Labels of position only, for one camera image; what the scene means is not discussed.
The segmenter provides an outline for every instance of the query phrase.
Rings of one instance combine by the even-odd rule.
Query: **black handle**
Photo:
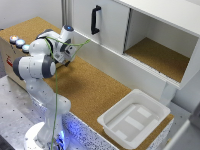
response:
[[[91,23],[91,31],[92,35],[98,33],[100,30],[96,28],[96,12],[101,10],[101,7],[96,5],[96,8],[92,10],[92,23]]]

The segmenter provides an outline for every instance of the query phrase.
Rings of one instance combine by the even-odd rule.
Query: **cabinet shelf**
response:
[[[144,38],[125,53],[178,82],[181,82],[190,60],[149,38]]]

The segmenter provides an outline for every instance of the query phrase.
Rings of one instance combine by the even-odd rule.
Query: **cork mat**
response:
[[[125,53],[178,82],[181,82],[190,60],[148,38],[143,39]]]
[[[9,41],[10,35],[16,34],[27,41],[27,43],[31,43],[39,33],[48,28],[58,33],[60,32],[60,29],[36,17],[1,31],[0,36]],[[131,89],[79,57],[76,57],[68,67],[59,67],[57,74],[58,93],[71,101],[71,112],[119,149],[123,150],[121,146],[104,133],[102,126],[97,122],[97,118],[131,92]],[[44,81],[55,91],[55,76],[50,79],[44,79]],[[172,119],[173,115],[167,116],[137,150],[148,148]]]

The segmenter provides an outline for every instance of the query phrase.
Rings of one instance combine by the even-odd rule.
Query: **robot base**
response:
[[[24,138],[24,149],[25,150],[49,150],[49,148],[47,146],[44,148],[41,148],[42,146],[40,147],[39,142],[37,142],[37,140],[35,140],[35,137],[37,136],[38,132],[40,131],[40,129],[42,128],[43,125],[44,125],[44,122],[35,124],[26,132],[26,135]],[[69,145],[69,139],[67,139],[65,141],[67,142],[65,144]]]

